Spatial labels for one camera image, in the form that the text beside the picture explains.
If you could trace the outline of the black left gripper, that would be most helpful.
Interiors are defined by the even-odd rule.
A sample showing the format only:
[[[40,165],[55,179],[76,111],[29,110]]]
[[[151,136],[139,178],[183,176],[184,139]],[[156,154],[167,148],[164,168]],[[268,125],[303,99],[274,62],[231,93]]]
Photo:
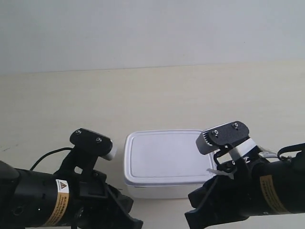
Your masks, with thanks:
[[[61,163],[57,178],[66,180],[70,191],[63,219],[72,229],[141,229],[143,222],[129,214],[133,199],[94,170],[98,158],[74,147]]]

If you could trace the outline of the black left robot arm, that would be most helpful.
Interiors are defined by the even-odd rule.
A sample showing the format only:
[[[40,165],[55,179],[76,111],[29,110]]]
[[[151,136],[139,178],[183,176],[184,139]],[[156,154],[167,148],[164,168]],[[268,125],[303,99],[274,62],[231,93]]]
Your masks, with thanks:
[[[143,222],[130,216],[133,200],[106,183],[96,161],[72,148],[54,174],[1,162],[1,228],[140,229]]]

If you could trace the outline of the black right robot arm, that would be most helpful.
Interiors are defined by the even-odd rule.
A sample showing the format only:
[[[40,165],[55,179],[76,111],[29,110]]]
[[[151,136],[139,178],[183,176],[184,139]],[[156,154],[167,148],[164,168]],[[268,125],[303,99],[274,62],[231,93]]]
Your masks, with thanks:
[[[305,145],[286,146],[278,161],[262,158],[235,163],[232,177],[216,175],[188,195],[193,209],[185,213],[191,229],[247,220],[253,216],[301,214],[305,211]]]

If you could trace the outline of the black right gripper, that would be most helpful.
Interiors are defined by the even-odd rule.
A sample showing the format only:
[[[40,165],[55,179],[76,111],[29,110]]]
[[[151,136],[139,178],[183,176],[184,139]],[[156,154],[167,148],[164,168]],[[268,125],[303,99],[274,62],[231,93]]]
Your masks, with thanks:
[[[216,175],[188,195],[192,210],[185,218],[191,229],[247,220],[241,215],[261,215],[261,195],[253,171],[262,162],[260,155],[230,159],[217,166]]]

